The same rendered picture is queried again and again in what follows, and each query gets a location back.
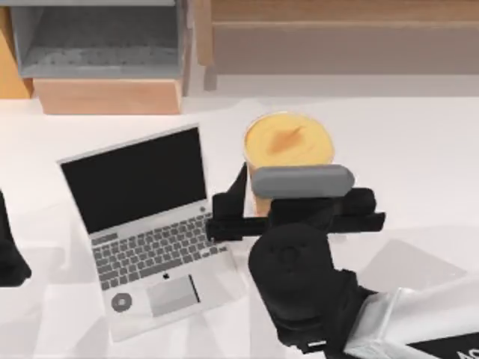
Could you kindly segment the pale grey rounded box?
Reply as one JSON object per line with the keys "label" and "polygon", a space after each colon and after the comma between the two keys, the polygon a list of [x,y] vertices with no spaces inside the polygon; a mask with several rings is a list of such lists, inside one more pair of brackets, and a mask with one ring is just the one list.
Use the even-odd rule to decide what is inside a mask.
{"label": "pale grey rounded box", "polygon": [[343,165],[264,167],[251,180],[254,194],[269,199],[343,197],[354,184]]}

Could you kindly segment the orange cup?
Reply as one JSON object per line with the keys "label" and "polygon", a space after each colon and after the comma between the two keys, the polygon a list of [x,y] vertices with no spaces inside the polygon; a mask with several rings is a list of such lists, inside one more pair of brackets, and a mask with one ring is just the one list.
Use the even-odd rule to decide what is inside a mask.
{"label": "orange cup", "polygon": [[305,114],[279,111],[254,120],[243,138],[248,175],[259,168],[328,165],[335,147],[325,126]]}

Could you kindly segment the silver laptop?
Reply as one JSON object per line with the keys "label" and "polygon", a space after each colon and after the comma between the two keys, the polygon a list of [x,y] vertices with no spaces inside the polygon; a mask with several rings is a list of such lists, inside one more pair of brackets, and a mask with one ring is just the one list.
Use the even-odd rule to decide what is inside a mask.
{"label": "silver laptop", "polygon": [[196,124],[59,161],[88,234],[112,339],[237,300],[230,248],[212,217]]}

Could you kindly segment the pale wooden drawer front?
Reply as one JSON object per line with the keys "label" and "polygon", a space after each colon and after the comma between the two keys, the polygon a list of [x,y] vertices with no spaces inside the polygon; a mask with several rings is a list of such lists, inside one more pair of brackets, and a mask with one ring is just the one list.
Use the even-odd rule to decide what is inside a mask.
{"label": "pale wooden drawer front", "polygon": [[46,114],[179,114],[182,79],[39,79],[34,90]]}

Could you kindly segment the wooden open shelf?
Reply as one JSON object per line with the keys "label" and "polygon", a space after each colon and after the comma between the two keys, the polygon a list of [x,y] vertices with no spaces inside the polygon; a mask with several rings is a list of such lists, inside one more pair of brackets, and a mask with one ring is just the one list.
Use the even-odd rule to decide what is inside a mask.
{"label": "wooden open shelf", "polygon": [[221,74],[479,72],[479,0],[191,0]]}

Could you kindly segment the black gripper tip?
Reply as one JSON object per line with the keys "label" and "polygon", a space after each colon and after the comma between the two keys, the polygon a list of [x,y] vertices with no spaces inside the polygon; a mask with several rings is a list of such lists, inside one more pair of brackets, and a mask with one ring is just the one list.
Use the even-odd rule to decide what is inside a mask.
{"label": "black gripper tip", "polygon": [[0,190],[0,288],[21,286],[31,274],[30,266],[13,239],[4,195]]}

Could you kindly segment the wooden cupboard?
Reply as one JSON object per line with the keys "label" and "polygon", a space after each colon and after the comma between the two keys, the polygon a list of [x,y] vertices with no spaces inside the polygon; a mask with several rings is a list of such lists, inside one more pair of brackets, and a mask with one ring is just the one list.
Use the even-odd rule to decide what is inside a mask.
{"label": "wooden cupboard", "polygon": [[8,7],[0,6],[0,99],[30,99],[31,79],[19,76]]}

